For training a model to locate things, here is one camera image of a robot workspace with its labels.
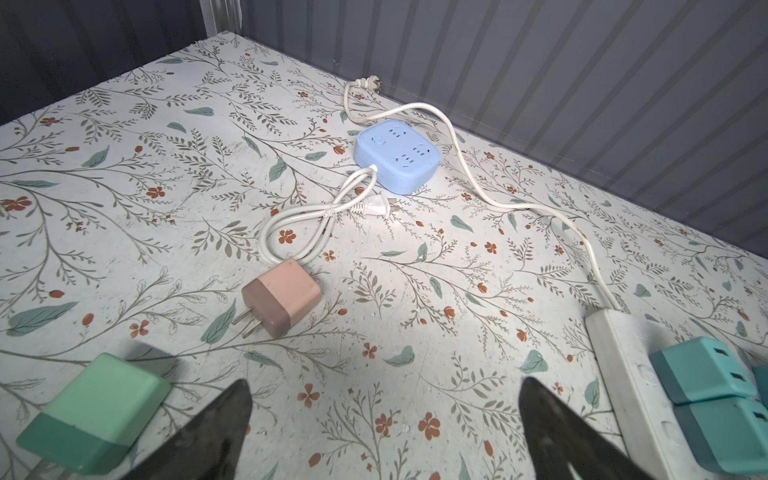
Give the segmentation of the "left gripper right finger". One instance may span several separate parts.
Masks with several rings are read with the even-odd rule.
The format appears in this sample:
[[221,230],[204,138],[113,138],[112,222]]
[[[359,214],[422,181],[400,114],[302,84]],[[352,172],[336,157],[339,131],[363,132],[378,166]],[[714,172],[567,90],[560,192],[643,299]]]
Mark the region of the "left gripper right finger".
[[538,479],[650,477],[536,378],[522,381],[518,406]]

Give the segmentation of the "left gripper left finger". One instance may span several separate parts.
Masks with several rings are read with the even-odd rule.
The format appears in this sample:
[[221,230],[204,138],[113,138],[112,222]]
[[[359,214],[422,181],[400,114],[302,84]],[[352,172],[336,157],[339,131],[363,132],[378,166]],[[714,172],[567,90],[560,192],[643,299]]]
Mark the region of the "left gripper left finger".
[[127,479],[232,479],[252,413],[249,384],[233,382]]

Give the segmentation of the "long white power strip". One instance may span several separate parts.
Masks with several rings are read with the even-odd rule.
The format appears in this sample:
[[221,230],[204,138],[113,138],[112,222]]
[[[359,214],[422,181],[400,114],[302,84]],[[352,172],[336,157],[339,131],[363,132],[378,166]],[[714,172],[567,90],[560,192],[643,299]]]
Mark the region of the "long white power strip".
[[604,309],[586,328],[630,459],[656,479],[736,479],[701,467],[649,355],[682,343],[666,326]]

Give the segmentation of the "green plug cube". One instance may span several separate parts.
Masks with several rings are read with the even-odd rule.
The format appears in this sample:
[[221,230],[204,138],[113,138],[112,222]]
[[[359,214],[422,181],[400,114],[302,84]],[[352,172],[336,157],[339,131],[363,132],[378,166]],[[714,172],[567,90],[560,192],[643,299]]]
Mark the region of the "green plug cube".
[[69,471],[116,468],[171,390],[168,380],[98,355],[17,437],[21,448]]

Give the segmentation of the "teal plug cube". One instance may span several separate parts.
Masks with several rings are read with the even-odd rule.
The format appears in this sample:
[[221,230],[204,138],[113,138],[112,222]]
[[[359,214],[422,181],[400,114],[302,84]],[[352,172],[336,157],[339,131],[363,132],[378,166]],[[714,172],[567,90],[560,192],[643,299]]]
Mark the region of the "teal plug cube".
[[731,475],[767,473],[767,409],[728,397],[677,405],[673,413],[697,463]]
[[649,360],[675,405],[758,395],[744,366],[718,340],[688,340],[651,353]]

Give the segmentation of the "pink plug cube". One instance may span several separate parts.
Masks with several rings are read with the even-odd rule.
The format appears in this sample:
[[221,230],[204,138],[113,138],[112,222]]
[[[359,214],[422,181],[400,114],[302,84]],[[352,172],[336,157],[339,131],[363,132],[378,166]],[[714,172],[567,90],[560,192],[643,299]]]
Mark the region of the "pink plug cube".
[[319,303],[319,284],[295,260],[288,259],[255,278],[241,290],[245,311],[232,324],[253,317],[272,338],[283,337]]

